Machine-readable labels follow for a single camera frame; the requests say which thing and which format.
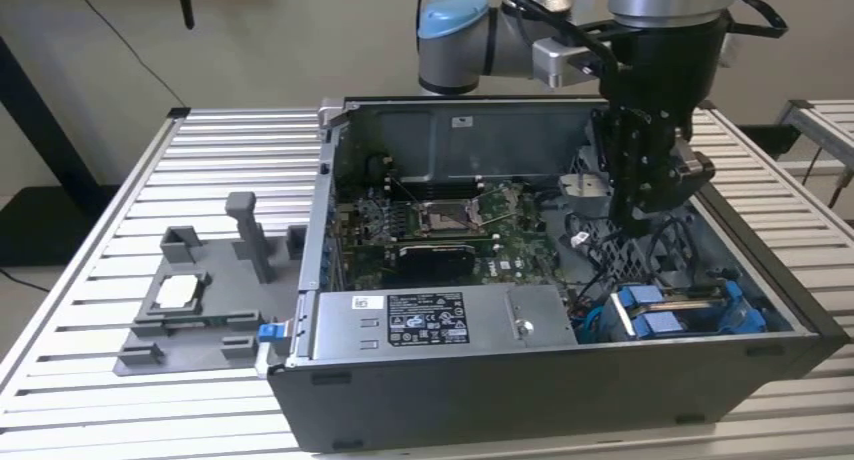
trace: wall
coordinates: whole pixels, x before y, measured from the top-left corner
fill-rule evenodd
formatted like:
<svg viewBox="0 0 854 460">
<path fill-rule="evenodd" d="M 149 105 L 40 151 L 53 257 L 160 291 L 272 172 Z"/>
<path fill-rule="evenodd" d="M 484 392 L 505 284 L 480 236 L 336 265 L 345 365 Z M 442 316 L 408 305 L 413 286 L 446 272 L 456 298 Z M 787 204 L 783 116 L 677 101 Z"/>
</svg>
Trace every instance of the wall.
<svg viewBox="0 0 854 460">
<path fill-rule="evenodd" d="M 414 0 L 193 0 L 190 32 L 177 0 L 90 1 L 193 107 L 313 106 L 324 96 L 418 91 Z M 771 120 L 788 98 L 854 97 L 845 0 L 768 1 L 789 35 L 747 42 L 712 94 L 740 122 Z M 0 34 L 98 179 L 118 182 L 176 101 L 81 0 L 0 0 Z M 543 91 L 505 79 L 480 88 Z M 0 116 L 0 154 L 25 147 L 9 123 Z M 0 194 L 44 183 L 44 172 L 34 154 L 0 156 Z"/>
</svg>

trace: slotted aluminum tabletop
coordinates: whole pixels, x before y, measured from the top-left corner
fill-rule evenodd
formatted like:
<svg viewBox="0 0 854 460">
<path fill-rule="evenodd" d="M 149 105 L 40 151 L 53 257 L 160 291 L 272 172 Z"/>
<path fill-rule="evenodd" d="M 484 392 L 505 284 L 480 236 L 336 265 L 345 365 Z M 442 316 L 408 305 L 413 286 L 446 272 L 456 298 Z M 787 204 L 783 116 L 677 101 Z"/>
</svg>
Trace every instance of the slotted aluminum tabletop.
<svg viewBox="0 0 854 460">
<path fill-rule="evenodd" d="M 692 144 L 735 210 L 854 335 L 849 229 L 716 111 Z M 169 225 L 236 237 L 229 191 L 258 196 L 266 232 L 306 220 L 316 170 L 310 110 L 192 110 L 164 125 L 104 218 L 0 365 L 0 459 L 306 458 L 249 369 L 116 377 Z M 854 346 L 801 380 L 768 384 L 716 425 L 370 454 L 386 459 L 819 458 L 854 453 Z"/>
<path fill-rule="evenodd" d="M 779 123 L 797 130 L 854 168 L 854 100 L 792 100 Z"/>
</svg>

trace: black pole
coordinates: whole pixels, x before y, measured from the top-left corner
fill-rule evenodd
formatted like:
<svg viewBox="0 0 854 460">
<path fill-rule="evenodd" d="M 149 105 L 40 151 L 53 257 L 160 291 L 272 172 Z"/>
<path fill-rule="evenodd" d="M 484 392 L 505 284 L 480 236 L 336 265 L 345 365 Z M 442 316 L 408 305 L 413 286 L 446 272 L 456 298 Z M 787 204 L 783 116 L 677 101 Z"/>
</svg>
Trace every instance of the black pole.
<svg viewBox="0 0 854 460">
<path fill-rule="evenodd" d="M 0 102 L 84 215 L 96 219 L 108 197 L 0 37 Z"/>
<path fill-rule="evenodd" d="M 181 4 L 181 14 L 184 15 L 184 26 L 192 30 L 196 26 L 196 19 L 192 16 L 192 0 L 177 0 Z"/>
</svg>

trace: barcode label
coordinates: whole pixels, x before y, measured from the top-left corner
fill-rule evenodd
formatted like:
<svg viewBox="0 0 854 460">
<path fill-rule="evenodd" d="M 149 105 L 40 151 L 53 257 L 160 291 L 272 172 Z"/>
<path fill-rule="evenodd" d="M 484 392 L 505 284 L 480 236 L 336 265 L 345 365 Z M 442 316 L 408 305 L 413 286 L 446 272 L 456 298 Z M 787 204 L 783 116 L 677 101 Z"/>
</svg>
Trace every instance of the barcode label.
<svg viewBox="0 0 854 460">
<path fill-rule="evenodd" d="M 381 295 L 352 297 L 353 310 L 381 310 L 385 304 L 385 297 Z"/>
</svg>

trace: power supply label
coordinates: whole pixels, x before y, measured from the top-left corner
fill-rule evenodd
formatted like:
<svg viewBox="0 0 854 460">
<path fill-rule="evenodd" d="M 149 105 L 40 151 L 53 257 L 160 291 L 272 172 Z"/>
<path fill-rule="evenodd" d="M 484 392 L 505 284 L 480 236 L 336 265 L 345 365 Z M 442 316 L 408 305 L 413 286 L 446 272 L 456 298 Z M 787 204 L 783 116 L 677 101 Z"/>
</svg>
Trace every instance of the power supply label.
<svg viewBox="0 0 854 460">
<path fill-rule="evenodd" d="M 461 292 L 388 295 L 386 303 L 392 346 L 468 343 Z"/>
</svg>

